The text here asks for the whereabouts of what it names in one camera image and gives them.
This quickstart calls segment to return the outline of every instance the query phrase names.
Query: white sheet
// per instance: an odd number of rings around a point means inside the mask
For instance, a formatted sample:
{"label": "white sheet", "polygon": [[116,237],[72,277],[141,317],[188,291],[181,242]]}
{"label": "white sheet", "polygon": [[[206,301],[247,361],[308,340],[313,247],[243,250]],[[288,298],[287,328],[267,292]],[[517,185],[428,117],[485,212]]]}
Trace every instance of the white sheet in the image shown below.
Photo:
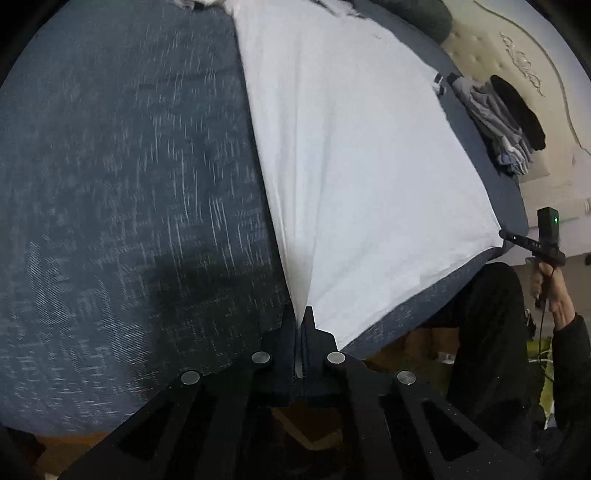
{"label": "white sheet", "polygon": [[490,247],[499,224],[433,92],[389,31],[309,0],[226,0],[296,314],[341,348]]}

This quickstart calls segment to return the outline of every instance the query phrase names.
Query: mattress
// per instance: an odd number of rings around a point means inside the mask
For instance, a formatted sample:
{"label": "mattress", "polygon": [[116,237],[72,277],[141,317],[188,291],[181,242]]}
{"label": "mattress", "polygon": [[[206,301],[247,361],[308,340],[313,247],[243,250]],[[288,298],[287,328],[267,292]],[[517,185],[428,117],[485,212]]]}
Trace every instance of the mattress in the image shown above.
{"label": "mattress", "polygon": [[[438,46],[377,15],[441,71]],[[499,223],[523,232],[517,186],[490,168],[457,99],[442,102]],[[71,0],[16,62],[0,111],[3,424],[110,431],[179,372],[224,368],[280,324],[287,289],[221,9]],[[420,324],[496,254],[346,350],[369,354]]]}

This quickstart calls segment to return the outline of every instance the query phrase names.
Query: black sleeve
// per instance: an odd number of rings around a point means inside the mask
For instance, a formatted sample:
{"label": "black sleeve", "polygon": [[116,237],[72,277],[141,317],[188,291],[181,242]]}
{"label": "black sleeve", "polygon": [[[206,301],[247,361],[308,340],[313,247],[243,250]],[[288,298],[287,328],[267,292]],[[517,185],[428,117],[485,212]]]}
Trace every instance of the black sleeve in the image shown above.
{"label": "black sleeve", "polygon": [[589,334],[577,315],[554,333],[554,407],[564,439],[544,465],[544,480],[591,478],[591,359]]}
{"label": "black sleeve", "polygon": [[583,317],[556,331],[552,344],[554,407],[563,429],[591,416],[591,345]]}

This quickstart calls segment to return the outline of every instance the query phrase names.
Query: pillow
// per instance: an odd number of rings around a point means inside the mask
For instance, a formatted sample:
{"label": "pillow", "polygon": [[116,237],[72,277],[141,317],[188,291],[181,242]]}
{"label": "pillow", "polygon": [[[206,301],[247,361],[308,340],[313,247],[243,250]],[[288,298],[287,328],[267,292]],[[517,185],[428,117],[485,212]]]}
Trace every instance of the pillow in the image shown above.
{"label": "pillow", "polygon": [[[452,14],[441,0],[373,0],[442,44],[452,31]],[[353,0],[358,8],[358,0]]]}

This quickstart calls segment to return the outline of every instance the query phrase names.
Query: person's hand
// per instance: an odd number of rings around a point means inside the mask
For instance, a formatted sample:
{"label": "person's hand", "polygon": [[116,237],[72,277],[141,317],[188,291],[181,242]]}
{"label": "person's hand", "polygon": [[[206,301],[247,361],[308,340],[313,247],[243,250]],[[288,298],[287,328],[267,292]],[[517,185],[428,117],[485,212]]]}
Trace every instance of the person's hand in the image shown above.
{"label": "person's hand", "polygon": [[554,274],[552,267],[544,262],[538,262],[534,265],[531,272],[530,292],[534,298],[538,298],[542,292],[542,282],[544,277],[552,277],[550,288],[548,290],[549,309],[554,316],[554,326],[557,330],[566,327],[574,320],[576,312],[573,301],[566,289],[566,282],[562,270],[556,268]]}

